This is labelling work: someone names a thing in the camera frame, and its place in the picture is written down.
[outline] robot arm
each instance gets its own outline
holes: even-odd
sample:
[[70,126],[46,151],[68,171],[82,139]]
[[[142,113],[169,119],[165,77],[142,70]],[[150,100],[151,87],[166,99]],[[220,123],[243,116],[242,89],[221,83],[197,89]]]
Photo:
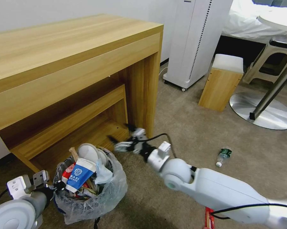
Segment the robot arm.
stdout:
[[249,184],[207,168],[196,168],[179,158],[169,159],[170,144],[157,149],[147,143],[145,130],[135,129],[127,142],[115,143],[115,151],[143,156],[165,185],[191,196],[237,222],[264,224],[272,229],[287,229],[287,199],[271,200],[257,193]]
[[37,229],[43,222],[42,212],[49,205],[56,191],[64,190],[63,182],[48,185],[48,172],[43,170],[7,183],[13,200],[0,205],[0,229]]

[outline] metal table leg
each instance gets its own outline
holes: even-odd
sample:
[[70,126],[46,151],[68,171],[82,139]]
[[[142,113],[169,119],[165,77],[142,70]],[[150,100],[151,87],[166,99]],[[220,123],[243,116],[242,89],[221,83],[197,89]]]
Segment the metal table leg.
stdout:
[[264,97],[251,93],[234,94],[231,108],[243,119],[269,129],[287,129],[287,107],[274,100],[287,81],[287,68]]

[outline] white bedsheet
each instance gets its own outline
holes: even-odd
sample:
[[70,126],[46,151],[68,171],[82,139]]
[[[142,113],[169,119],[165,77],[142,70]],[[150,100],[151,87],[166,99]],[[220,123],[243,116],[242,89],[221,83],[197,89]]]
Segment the white bedsheet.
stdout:
[[257,20],[262,12],[274,9],[287,10],[285,7],[257,5],[252,0],[233,0],[222,35],[261,43],[268,43],[270,38],[275,35],[287,35],[286,31],[269,27]]

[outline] wooden stool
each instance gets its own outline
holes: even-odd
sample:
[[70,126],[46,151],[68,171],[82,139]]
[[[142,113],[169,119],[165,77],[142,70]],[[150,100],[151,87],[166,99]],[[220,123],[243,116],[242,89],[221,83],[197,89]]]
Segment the wooden stool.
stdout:
[[243,76],[243,58],[216,54],[198,105],[223,111]]
[[273,37],[248,67],[242,81],[249,84],[253,79],[259,78],[274,83],[286,67],[287,37]]

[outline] white tower appliance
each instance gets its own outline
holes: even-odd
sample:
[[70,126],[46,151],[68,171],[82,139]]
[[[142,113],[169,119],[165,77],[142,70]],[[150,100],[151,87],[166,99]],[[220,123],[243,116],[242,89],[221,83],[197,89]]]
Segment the white tower appliance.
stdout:
[[233,0],[178,1],[163,79],[185,91],[208,72]]

